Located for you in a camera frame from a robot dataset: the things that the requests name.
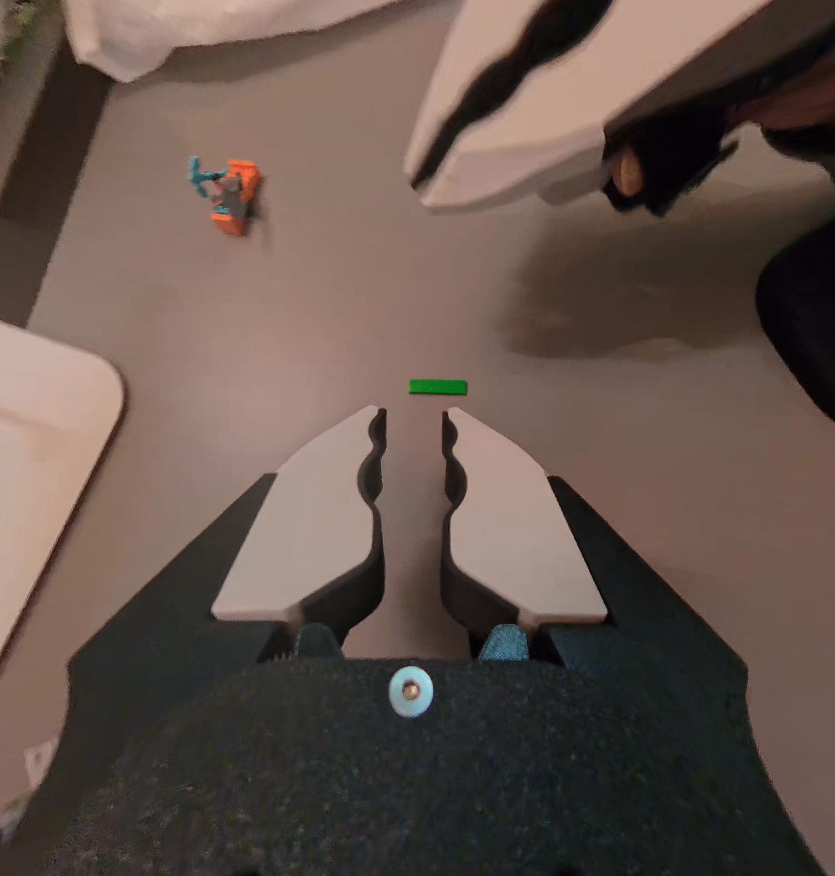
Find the person's right forearm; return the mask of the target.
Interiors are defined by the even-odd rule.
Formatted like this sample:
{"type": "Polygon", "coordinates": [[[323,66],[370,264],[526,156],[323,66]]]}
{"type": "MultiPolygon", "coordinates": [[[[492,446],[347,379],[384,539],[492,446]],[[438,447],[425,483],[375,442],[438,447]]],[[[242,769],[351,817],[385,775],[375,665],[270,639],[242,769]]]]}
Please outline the person's right forearm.
{"type": "Polygon", "coordinates": [[[785,130],[762,128],[762,136],[783,156],[825,169],[835,186],[835,125],[785,130]]]}

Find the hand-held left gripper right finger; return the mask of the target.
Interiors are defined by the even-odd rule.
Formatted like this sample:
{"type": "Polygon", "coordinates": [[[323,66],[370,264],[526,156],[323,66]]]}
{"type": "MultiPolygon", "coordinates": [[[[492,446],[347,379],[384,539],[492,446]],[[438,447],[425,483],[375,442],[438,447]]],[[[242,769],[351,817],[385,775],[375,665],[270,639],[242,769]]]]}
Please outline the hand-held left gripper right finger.
{"type": "Polygon", "coordinates": [[[532,455],[465,410],[443,414],[445,495],[440,592],[474,641],[500,625],[594,626],[608,608],[532,455]]]}

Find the orange brick minifigure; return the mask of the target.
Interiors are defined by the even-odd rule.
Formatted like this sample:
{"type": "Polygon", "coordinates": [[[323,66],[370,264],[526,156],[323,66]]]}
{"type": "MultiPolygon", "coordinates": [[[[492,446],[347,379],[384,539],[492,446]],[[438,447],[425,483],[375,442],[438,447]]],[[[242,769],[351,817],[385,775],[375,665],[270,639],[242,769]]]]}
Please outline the orange brick minifigure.
{"type": "Polygon", "coordinates": [[[223,170],[205,171],[197,156],[187,160],[187,178],[199,197],[211,205],[214,225],[226,235],[245,236],[262,181],[256,163],[230,159],[223,170]]]}

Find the white paper bag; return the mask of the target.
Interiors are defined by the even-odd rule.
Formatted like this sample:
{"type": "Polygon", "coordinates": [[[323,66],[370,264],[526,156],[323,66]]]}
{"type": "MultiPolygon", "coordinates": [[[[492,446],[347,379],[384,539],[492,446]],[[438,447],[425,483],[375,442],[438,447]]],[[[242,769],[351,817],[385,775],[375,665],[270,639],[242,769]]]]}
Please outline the white paper bag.
{"type": "Polygon", "coordinates": [[[77,62],[129,83],[186,47],[312,33],[391,1],[61,1],[77,62]]]}

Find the pale wooden book stand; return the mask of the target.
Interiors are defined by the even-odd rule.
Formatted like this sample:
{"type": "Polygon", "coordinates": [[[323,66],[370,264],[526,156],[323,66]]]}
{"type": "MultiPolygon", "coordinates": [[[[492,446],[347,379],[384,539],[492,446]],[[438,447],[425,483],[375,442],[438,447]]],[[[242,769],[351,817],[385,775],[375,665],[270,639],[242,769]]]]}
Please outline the pale wooden book stand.
{"type": "Polygon", "coordinates": [[[104,358],[0,321],[0,658],[124,405],[104,358]]]}

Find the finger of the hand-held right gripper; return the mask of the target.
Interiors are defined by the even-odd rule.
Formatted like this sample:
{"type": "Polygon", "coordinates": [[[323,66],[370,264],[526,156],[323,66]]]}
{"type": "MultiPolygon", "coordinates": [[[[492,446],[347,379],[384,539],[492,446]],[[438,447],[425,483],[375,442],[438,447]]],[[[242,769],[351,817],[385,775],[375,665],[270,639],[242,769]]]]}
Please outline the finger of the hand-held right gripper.
{"type": "Polygon", "coordinates": [[[576,200],[656,119],[723,115],[835,47],[835,1],[581,3],[581,42],[458,137],[425,207],[576,200]]]}
{"type": "Polygon", "coordinates": [[[412,189],[426,189],[461,134],[500,110],[530,73],[581,40],[581,2],[463,2],[406,151],[412,189]]]}

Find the grey desk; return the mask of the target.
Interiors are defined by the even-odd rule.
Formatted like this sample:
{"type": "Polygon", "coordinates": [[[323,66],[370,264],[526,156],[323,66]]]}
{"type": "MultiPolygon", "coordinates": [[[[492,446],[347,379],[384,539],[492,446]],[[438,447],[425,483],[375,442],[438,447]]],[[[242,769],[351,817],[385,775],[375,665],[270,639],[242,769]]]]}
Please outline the grey desk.
{"type": "Polygon", "coordinates": [[[183,50],[114,87],[29,328],[105,357],[128,410],[0,672],[0,812],[52,739],[65,663],[248,488],[389,412],[387,591],[353,656],[467,653],[437,591],[447,400],[562,476],[747,662],[755,734],[835,874],[835,424],[753,308],[835,217],[815,167],[748,129],[663,221],[601,196],[433,215],[402,154],[452,17],[402,5],[298,38],[183,50]],[[187,160],[256,163],[243,237],[187,160]]]}

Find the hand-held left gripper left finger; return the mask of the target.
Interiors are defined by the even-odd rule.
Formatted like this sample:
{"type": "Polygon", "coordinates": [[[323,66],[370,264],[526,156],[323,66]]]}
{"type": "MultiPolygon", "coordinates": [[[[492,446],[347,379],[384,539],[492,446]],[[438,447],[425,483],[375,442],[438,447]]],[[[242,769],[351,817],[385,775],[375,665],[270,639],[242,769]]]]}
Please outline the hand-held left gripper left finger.
{"type": "Polygon", "coordinates": [[[374,405],[280,467],[212,605],[215,619],[328,627],[339,644],[385,592],[376,502],[387,411],[374,405]]]}

